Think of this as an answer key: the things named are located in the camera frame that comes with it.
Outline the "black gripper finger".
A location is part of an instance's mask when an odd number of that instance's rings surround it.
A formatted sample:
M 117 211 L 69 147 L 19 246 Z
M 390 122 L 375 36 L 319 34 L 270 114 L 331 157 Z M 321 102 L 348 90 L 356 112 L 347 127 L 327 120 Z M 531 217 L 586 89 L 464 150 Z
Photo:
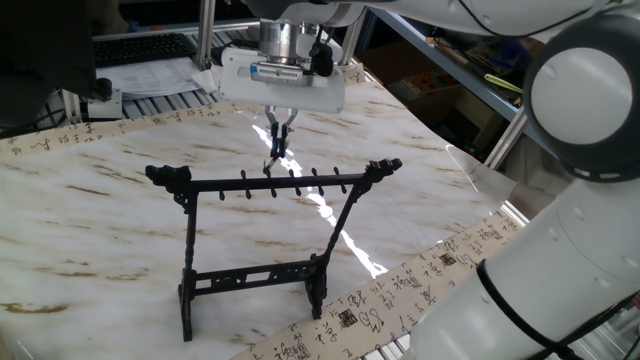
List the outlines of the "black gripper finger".
M 279 157 L 279 122 L 275 116 L 275 107 L 271 105 L 265 106 L 265 115 L 270 124 L 270 134 L 271 134 L 271 150 L 270 157 L 278 158 Z
M 288 135 L 291 125 L 298 115 L 298 110 L 290 108 L 287 110 L 288 119 L 281 126 L 281 137 L 279 139 L 278 156 L 284 158 L 288 147 Z

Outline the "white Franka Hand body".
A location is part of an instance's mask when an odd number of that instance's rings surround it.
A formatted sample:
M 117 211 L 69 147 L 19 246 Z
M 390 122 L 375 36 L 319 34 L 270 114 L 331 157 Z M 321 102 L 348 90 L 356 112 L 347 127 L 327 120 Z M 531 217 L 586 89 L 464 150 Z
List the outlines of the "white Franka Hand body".
M 226 100 L 324 113 L 343 110 L 345 78 L 335 66 L 327 77 L 309 75 L 303 67 L 271 63 L 257 51 L 238 48 L 226 48 L 221 60 L 219 90 Z

